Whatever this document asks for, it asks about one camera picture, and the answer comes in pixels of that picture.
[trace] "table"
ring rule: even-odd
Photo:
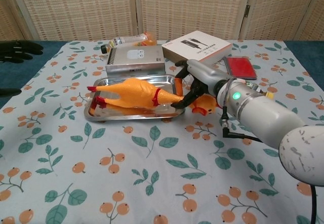
[[[283,169],[276,150],[222,138],[218,109],[206,117],[187,108],[172,120],[88,122],[87,86],[105,77],[98,49],[105,42],[65,44],[0,111],[0,219],[309,223],[309,186]],[[284,42],[230,42],[278,103],[307,124],[324,124],[323,90]],[[166,68],[179,71],[171,61]],[[233,118],[230,127],[250,134]],[[324,223],[324,191],[316,190]]]

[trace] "orange bottle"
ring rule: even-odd
[[[129,47],[129,46],[155,46],[157,40],[152,32],[144,32],[140,35],[134,36],[119,36],[113,38],[108,44],[102,45],[101,52],[106,54],[111,48],[115,47]]]

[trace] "stainless steel tray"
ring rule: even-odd
[[[117,83],[122,83],[127,78],[101,78],[96,80],[94,86],[106,86]],[[176,94],[175,77],[173,75],[164,76],[146,76],[136,77],[168,91],[169,93]],[[84,110],[85,118],[89,121],[110,121],[110,120],[134,120],[134,119],[163,119],[173,118],[181,115],[184,109],[175,109],[170,105],[159,105],[153,110],[137,109],[137,108],[118,108],[112,106],[111,108],[101,108],[96,104],[96,96],[104,98],[116,99],[118,95],[115,93],[97,91],[90,94],[88,103]]]

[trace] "green indicator light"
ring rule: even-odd
[[[240,97],[241,97],[241,93],[239,93],[239,92],[235,92],[235,93],[233,94],[233,99],[234,99],[234,100],[238,100]]]

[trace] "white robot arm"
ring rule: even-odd
[[[261,141],[279,150],[280,161],[294,178],[315,186],[324,186],[324,127],[307,126],[294,112],[276,103],[264,94],[249,87],[245,81],[233,78],[221,70],[187,60],[176,64],[184,68],[176,76],[194,77],[191,91],[175,108],[190,105],[207,93],[215,96],[223,108],[223,137],[242,138],[242,134],[230,133],[227,112],[249,127]]]

